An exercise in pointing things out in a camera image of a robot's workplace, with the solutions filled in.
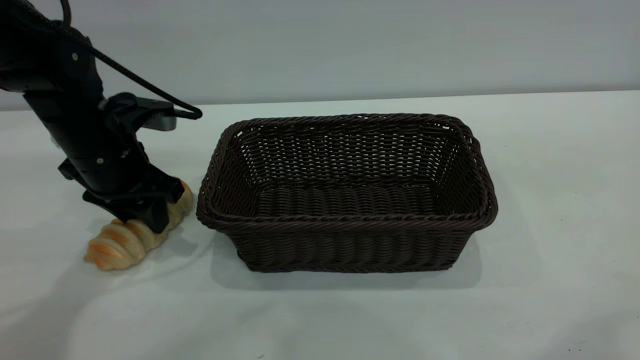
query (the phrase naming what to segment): croissant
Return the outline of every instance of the croissant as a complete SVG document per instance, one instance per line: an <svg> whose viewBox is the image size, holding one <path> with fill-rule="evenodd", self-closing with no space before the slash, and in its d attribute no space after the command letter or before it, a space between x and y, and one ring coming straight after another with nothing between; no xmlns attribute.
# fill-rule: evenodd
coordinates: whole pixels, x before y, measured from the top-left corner
<svg viewBox="0 0 640 360"><path fill-rule="evenodd" d="M167 204L169 224L159 233L154 233L144 222L132 219L123 223L118 219L100 230L100 234L89 241L84 260L94 263L100 270L124 270L142 261L147 253L162 245L169 231L175 229L193 207L193 193L184 181L182 197L175 204Z"/></svg>

